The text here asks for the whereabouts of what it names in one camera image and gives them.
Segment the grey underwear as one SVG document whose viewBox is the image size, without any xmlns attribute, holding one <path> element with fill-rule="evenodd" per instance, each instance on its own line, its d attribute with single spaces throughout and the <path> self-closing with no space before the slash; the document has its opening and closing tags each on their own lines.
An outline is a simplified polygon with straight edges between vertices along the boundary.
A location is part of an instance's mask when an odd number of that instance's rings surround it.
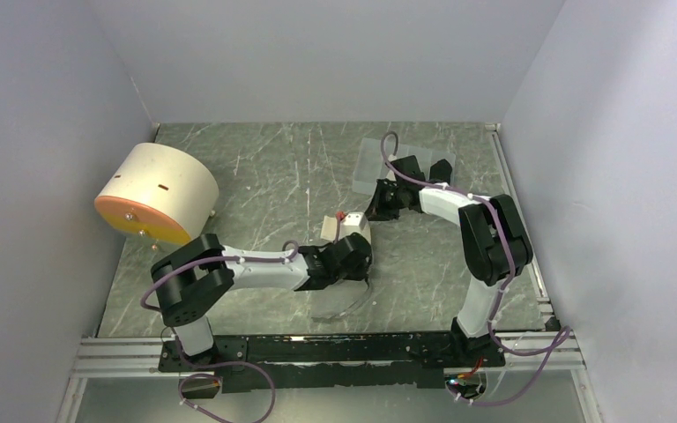
<svg viewBox="0 0 677 423">
<path fill-rule="evenodd" d="M 346 233 L 337 224 L 334 217 L 324 216 L 319 239 L 335 242 L 351 233 L 361 234 L 371 242 L 370 225 L 360 232 Z M 330 323 L 346 318 L 368 299 L 372 293 L 372 285 L 366 281 L 340 280 L 322 291 L 314 291 L 310 295 L 309 318 L 316 323 Z"/>
</svg>

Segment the black striped underwear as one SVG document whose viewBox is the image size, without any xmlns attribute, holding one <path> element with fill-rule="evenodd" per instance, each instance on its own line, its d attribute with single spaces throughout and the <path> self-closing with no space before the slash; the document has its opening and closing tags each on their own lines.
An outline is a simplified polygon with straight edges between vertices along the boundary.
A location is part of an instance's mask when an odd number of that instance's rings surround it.
<svg viewBox="0 0 677 423">
<path fill-rule="evenodd" d="M 451 185 L 452 176 L 453 176 L 452 165 L 446 159 L 441 159 L 430 166 L 428 181 L 434 184 L 446 183 L 448 185 Z"/>
</svg>

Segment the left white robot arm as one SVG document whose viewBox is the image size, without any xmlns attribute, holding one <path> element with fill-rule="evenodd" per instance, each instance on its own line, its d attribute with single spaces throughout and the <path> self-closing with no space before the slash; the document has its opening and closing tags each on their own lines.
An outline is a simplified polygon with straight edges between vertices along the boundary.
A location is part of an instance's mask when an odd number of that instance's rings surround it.
<svg viewBox="0 0 677 423">
<path fill-rule="evenodd" d="M 342 280 L 365 281 L 373 261 L 370 242 L 352 233 L 322 245 L 287 241 L 280 251 L 248 251 L 203 234 L 155 263 L 142 308 L 160 313 L 193 369 L 209 368 L 217 346 L 207 312 L 227 292 L 277 288 L 319 291 Z"/>
</svg>

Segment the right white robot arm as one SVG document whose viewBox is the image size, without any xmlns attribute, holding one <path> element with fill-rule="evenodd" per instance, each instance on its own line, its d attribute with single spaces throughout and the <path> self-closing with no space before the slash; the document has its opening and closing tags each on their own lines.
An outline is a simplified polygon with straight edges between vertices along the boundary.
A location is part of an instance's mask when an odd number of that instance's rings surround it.
<svg viewBox="0 0 677 423">
<path fill-rule="evenodd" d="M 389 221 L 409 209 L 460 229 L 472 282 L 455 318 L 462 333 L 449 342 L 449 352 L 457 364 L 469 366 L 483 353 L 480 338 L 495 325 L 506 282 L 522 273 L 533 250 L 512 196 L 464 194 L 450 185 L 451 177 L 452 165 L 445 159 L 435 162 L 429 174 L 413 155 L 393 160 L 386 176 L 376 180 L 365 214 L 370 221 Z"/>
</svg>

